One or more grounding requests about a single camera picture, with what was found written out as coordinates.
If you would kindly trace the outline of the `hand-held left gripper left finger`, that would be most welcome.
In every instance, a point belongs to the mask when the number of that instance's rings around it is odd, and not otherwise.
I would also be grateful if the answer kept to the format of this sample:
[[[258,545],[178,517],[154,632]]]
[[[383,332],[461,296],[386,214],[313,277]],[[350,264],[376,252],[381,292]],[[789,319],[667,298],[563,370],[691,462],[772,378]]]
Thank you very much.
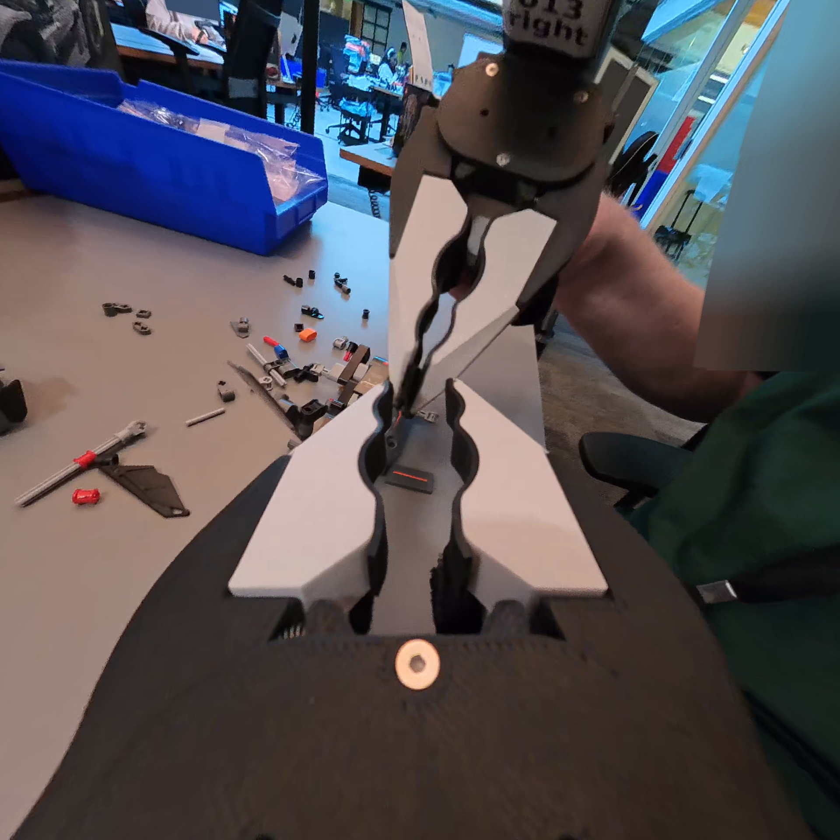
[[[393,389],[384,381],[298,446],[227,588],[238,597],[359,601],[387,569],[382,496]]]

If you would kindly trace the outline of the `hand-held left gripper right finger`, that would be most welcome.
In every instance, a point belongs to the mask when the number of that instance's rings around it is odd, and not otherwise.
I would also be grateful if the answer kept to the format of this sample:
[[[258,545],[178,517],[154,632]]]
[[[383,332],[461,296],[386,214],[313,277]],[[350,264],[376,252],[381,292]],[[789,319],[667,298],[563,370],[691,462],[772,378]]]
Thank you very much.
[[[606,578],[544,446],[461,380],[445,387],[463,485],[446,554],[478,602],[600,598]]]

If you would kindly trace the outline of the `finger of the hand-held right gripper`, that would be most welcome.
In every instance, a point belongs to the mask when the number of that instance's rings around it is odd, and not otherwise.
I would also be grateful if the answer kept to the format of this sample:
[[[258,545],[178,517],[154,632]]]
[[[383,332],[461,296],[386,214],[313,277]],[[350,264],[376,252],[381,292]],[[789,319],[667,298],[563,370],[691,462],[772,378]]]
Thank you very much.
[[[483,273],[455,304],[450,329],[429,354],[416,394],[408,399],[409,412],[460,377],[515,318],[517,301],[555,226],[551,217],[531,209],[492,222],[484,241]]]
[[[438,263],[466,231],[468,209],[455,184],[424,174],[390,259],[389,372],[395,397],[409,397],[438,309]]]

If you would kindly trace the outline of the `grey lego assembly orange stripe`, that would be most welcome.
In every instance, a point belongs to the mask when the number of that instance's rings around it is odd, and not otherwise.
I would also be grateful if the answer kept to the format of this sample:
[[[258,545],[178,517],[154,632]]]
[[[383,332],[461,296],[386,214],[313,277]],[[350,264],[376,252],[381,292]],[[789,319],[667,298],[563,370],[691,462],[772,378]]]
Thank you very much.
[[[252,344],[247,345],[247,353],[259,371],[227,361],[248,389],[279,417],[290,434],[288,452],[386,382],[389,364],[373,356],[370,348],[352,342],[340,348],[346,349],[343,360],[331,367],[312,362],[297,364],[285,351],[268,360]]]

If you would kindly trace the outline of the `small black lego panel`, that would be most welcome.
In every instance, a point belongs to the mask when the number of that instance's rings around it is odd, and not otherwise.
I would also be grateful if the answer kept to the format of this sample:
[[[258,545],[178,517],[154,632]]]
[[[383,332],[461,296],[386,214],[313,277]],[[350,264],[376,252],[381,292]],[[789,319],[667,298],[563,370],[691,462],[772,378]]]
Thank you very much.
[[[104,460],[95,462],[95,465],[105,476],[163,518],[186,518],[191,515],[172,479],[152,465],[121,465]]]

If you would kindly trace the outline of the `lego car chassis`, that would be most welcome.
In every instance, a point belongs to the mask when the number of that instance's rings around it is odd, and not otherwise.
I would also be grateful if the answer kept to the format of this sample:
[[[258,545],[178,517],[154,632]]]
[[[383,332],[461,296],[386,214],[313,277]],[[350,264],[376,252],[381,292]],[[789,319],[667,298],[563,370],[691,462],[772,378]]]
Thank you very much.
[[[28,407],[21,382],[1,379],[1,435],[20,426],[27,414]]]

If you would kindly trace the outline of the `person's right forearm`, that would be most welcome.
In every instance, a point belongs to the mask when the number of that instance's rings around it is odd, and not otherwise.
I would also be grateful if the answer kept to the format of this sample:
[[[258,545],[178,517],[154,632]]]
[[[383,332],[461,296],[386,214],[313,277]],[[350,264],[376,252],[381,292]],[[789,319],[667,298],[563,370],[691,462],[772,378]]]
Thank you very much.
[[[763,378],[750,371],[696,366],[705,294],[684,278],[645,232],[638,232],[631,285],[631,337],[625,372],[637,396],[683,419],[709,423],[754,391]]]

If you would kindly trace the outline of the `black lego tile red stripe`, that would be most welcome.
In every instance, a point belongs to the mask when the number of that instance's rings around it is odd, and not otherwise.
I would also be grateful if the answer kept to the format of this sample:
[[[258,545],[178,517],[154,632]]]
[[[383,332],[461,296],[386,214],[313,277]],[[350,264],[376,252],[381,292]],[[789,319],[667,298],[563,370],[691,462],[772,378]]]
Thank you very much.
[[[393,487],[400,487],[425,495],[433,494],[435,488],[433,474],[408,465],[391,467],[385,475],[385,482]]]

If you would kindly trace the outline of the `scattered small lego pieces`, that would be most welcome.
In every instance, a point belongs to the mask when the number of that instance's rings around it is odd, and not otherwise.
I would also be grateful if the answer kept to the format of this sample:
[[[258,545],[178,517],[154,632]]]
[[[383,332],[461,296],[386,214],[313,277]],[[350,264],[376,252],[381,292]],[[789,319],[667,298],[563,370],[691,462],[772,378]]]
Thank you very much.
[[[222,285],[218,295],[203,297],[205,303],[229,303],[230,294],[242,292],[232,312],[248,310],[247,337],[228,339],[220,322],[197,320],[197,310],[189,320],[178,322],[178,345],[185,352],[183,369],[190,379],[204,381],[211,373],[223,392],[229,386],[243,388],[243,405],[260,406],[272,415],[284,435],[290,435],[278,416],[227,365],[227,361],[259,371],[247,353],[252,344],[273,361],[282,351],[297,364],[321,363],[328,367],[343,360],[345,342],[364,345],[373,356],[387,358],[387,270],[383,266],[342,269],[337,276],[328,269],[314,269],[301,286],[287,283],[302,273],[296,267],[272,268],[260,274],[235,274],[234,285]]]

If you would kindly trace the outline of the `grey lego axle red bushes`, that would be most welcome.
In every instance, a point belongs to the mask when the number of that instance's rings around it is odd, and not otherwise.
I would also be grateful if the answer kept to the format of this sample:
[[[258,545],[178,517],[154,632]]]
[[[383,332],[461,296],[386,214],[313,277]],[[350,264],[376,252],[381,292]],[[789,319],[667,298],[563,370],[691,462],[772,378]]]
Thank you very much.
[[[14,505],[18,508],[26,508],[35,501],[47,496],[52,491],[64,486],[71,479],[80,476],[82,473],[98,465],[100,462],[112,461],[114,456],[119,455],[124,449],[144,437],[147,431],[147,422],[132,421],[122,430],[107,438],[102,444],[85,451],[74,458],[68,466],[16,498]]]

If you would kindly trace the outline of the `dark lego box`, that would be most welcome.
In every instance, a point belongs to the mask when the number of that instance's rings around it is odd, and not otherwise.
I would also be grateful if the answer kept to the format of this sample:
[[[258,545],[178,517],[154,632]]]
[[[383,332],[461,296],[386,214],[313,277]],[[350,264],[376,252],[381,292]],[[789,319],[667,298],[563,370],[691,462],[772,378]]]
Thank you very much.
[[[2,1],[1,57],[123,77],[104,1]]]

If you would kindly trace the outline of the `person's right hand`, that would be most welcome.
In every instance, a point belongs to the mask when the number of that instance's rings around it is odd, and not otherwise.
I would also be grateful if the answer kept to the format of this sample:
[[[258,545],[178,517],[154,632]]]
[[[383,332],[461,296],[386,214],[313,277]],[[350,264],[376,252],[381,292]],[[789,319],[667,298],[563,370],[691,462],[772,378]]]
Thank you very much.
[[[634,217],[601,193],[589,234],[559,273],[553,305],[606,364],[655,329],[657,288],[647,257],[648,243]]]

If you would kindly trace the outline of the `black office chair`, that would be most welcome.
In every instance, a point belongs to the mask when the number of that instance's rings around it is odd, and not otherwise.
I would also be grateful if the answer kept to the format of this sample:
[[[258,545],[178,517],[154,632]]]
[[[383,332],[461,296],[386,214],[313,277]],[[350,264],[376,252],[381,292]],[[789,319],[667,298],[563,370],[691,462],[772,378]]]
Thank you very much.
[[[625,491],[615,504],[620,511],[633,510],[654,498],[693,455],[684,447],[614,432],[583,434],[579,454],[589,476]]]

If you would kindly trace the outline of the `clear plastic bags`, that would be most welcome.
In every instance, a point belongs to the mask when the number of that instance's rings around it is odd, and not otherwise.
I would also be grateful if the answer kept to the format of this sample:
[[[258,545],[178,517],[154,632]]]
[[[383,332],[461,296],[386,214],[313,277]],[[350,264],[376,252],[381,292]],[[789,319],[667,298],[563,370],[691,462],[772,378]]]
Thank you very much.
[[[225,122],[188,117],[149,101],[125,100],[119,110],[256,155],[264,167],[277,207],[327,185],[325,175],[310,170],[298,160],[298,143]]]

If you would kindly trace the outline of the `blue plastic bin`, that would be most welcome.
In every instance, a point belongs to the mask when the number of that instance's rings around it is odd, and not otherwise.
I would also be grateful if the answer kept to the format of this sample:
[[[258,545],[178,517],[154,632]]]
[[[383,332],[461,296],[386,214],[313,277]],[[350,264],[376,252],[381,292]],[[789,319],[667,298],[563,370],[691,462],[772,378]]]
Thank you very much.
[[[32,191],[267,256],[328,201],[329,184],[272,200],[261,160],[246,151],[134,117],[152,102],[299,144],[298,160],[327,176],[322,142],[212,101],[112,70],[2,60],[2,149]]]

